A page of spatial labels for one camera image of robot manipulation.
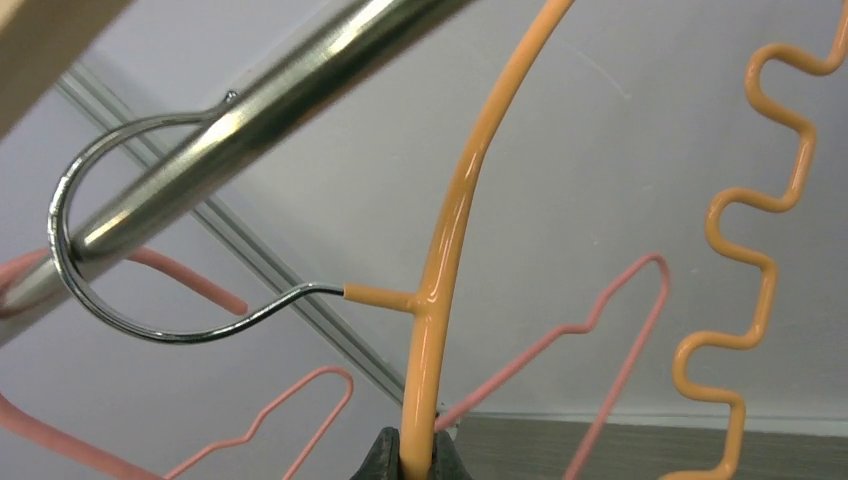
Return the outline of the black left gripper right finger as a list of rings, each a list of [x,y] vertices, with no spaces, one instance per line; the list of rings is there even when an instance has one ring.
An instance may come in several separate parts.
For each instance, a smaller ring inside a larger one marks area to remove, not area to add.
[[[441,431],[434,435],[431,464],[432,480],[471,480],[453,439]]]

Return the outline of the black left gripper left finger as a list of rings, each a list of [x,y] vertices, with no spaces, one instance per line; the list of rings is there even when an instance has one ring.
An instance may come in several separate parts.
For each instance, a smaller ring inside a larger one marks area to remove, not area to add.
[[[400,434],[394,427],[380,430],[360,467],[350,477],[351,480],[399,480]]]

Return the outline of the wooden hanger with metal hook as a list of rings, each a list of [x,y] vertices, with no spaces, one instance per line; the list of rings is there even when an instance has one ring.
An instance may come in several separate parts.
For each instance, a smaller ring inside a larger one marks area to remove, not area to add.
[[[470,395],[466,404],[454,409],[450,415],[436,417],[436,394],[440,385],[440,374],[447,338],[447,328],[455,292],[460,257],[464,244],[468,218],[473,196],[476,190],[480,170],[488,147],[500,126],[516,92],[530,70],[542,47],[554,29],[558,26],[574,1],[547,1],[526,31],[504,67],[493,90],[490,93],[478,120],[469,136],[466,147],[457,164],[455,174],[448,187],[442,205],[440,217],[436,223],[433,239],[425,262],[422,279],[417,292],[396,292],[385,289],[347,285],[343,296],[354,302],[372,305],[378,308],[409,313],[414,317],[407,382],[404,390],[402,408],[402,426],[400,430],[399,459],[405,479],[428,479],[435,465],[431,449],[439,425],[449,425],[454,417],[461,416],[473,405],[499,388],[507,379],[516,374],[534,359],[554,340],[564,334],[584,334],[590,332],[600,318],[603,307],[609,298],[629,281],[643,266],[654,262],[658,265],[662,284],[659,296],[650,312],[645,326],[622,364],[614,383],[605,398],[595,420],[581,441],[577,452],[568,465],[564,479],[577,479],[583,468],[602,427],[620,396],[626,380],[635,365],[638,355],[647,342],[662,307],[670,293],[670,274],[668,266],[659,255],[651,254],[638,260],[622,273],[598,297],[583,324],[559,328],[534,344],[523,356],[517,357],[508,367],[493,376]],[[687,368],[690,357],[701,347],[717,347],[732,350],[749,350],[756,347],[764,337],[774,302],[778,266],[766,253],[739,245],[727,240],[720,230],[721,216],[731,204],[744,204],[763,212],[782,213],[791,210],[802,196],[808,172],[817,145],[816,127],[803,115],[781,105],[770,98],[761,87],[761,73],[770,60],[780,61],[788,66],[813,76],[826,76],[836,71],[847,55],[847,1],[842,1],[842,12],[838,28],[828,56],[824,59],[786,43],[772,43],[758,49],[751,56],[745,73],[745,94],[750,106],[760,115],[781,124],[798,135],[799,146],[792,176],[782,196],[775,197],[766,193],[733,187],[715,195],[705,214],[704,232],[710,247],[719,255],[758,267],[761,273],[759,296],[753,320],[748,331],[741,335],[731,335],[720,331],[698,331],[690,334],[679,343],[673,359],[671,374],[677,391],[686,398],[706,403],[724,403],[729,406],[729,418],[724,442],[724,451],[720,462],[710,470],[689,470],[671,472],[661,479],[732,479],[738,468],[741,456],[743,435],[746,422],[746,402],[735,391],[718,387],[704,386],[689,379]],[[51,201],[49,224],[50,246],[54,263],[60,267],[60,273],[74,273],[70,257],[65,255],[64,233],[60,230],[65,224],[65,207],[70,202],[77,177],[82,175],[84,167],[99,160],[103,154],[83,154],[79,162],[70,167],[67,180],[61,180]]]

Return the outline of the pink hanger with poppy skirt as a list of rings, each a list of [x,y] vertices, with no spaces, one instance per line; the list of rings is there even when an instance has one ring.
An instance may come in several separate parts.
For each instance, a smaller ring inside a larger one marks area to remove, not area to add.
[[[592,449],[599,439],[602,429],[609,415],[612,413],[632,371],[647,344],[652,331],[659,319],[671,290],[671,274],[666,259],[658,254],[646,254],[631,264],[624,272],[614,279],[604,290],[601,291],[590,310],[586,320],[578,324],[562,324],[547,332],[527,350],[514,357],[501,370],[492,375],[478,388],[469,393],[464,399],[450,407],[446,413],[441,414],[435,420],[434,430],[440,432],[452,427],[463,415],[469,413],[474,407],[483,402],[487,397],[502,387],[508,380],[516,376],[532,360],[542,352],[550,348],[558,339],[566,335],[585,335],[591,333],[599,323],[603,310],[609,300],[640,270],[650,263],[654,263],[660,273],[660,288],[654,304],[646,317],[641,330],[635,337],[630,350],[627,353],[616,377],[608,390],[601,406],[587,428],[581,439],[571,461],[567,465],[562,477],[564,479],[576,479],[587,463]]]

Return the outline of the metal clothes rail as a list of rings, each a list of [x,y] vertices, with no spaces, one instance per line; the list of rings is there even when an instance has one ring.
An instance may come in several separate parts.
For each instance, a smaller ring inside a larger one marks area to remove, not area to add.
[[[129,257],[461,8],[459,1],[354,1],[220,105],[132,121],[95,140],[58,181],[47,213],[47,253],[1,297],[2,342],[10,342],[73,298],[97,319],[127,335],[157,343],[207,343],[239,333],[284,305],[318,291],[318,284],[309,283],[232,324],[206,331],[169,332],[119,314],[90,290],[88,279]],[[77,232],[68,232],[72,198],[98,160],[137,135],[186,124],[195,126],[191,135]]]

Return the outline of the wooden clothes rack frame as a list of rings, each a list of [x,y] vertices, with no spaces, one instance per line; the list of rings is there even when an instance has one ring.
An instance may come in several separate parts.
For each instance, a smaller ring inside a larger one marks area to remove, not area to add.
[[[1,3],[1,136],[130,5],[128,0]]]

